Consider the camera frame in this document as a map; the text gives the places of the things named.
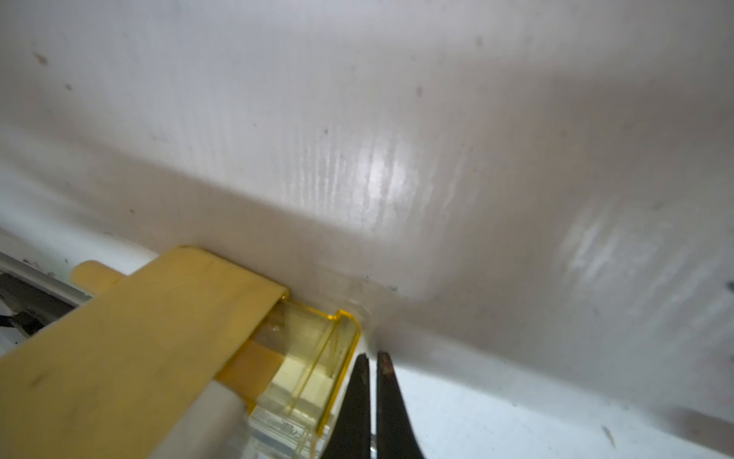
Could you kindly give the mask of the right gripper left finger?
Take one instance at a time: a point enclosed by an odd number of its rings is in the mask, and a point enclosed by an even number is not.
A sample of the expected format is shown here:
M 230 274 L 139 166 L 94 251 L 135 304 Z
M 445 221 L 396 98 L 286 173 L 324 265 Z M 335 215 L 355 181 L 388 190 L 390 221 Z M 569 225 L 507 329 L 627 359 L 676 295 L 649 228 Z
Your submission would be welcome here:
M 336 424 L 321 459 L 371 457 L 371 391 L 369 360 L 359 354 L 342 401 Z

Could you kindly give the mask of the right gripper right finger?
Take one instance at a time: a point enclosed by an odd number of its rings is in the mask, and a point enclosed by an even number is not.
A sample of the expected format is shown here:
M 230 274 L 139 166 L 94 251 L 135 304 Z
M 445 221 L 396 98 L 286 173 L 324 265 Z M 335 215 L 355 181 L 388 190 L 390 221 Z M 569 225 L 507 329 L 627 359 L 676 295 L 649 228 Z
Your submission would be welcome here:
M 378 352 L 377 371 L 377 457 L 424 459 L 387 352 Z

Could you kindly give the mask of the yellow tray bottom row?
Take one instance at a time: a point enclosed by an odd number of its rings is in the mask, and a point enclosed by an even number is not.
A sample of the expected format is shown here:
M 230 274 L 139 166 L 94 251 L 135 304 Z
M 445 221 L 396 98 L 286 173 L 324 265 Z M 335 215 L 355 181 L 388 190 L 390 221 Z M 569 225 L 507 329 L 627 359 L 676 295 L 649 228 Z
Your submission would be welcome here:
M 246 405 L 220 457 L 319 457 L 360 336 L 346 312 L 279 301 L 216 376 Z

